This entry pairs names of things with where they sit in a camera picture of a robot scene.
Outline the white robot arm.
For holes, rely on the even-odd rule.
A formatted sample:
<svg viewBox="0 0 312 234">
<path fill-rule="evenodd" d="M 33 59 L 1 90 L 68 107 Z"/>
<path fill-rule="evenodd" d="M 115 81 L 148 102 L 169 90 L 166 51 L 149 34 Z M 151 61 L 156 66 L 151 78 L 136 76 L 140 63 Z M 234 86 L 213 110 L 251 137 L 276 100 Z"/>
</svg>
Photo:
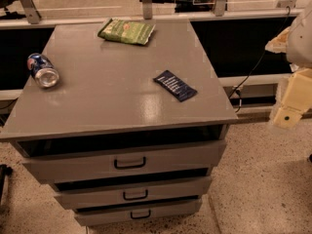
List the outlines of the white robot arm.
<svg viewBox="0 0 312 234">
<path fill-rule="evenodd" d="M 276 104 L 270 113 L 273 126 L 291 129 L 312 107 L 312 2 L 266 44 L 265 50 L 285 53 L 291 64 L 293 74 L 279 82 Z"/>
</svg>

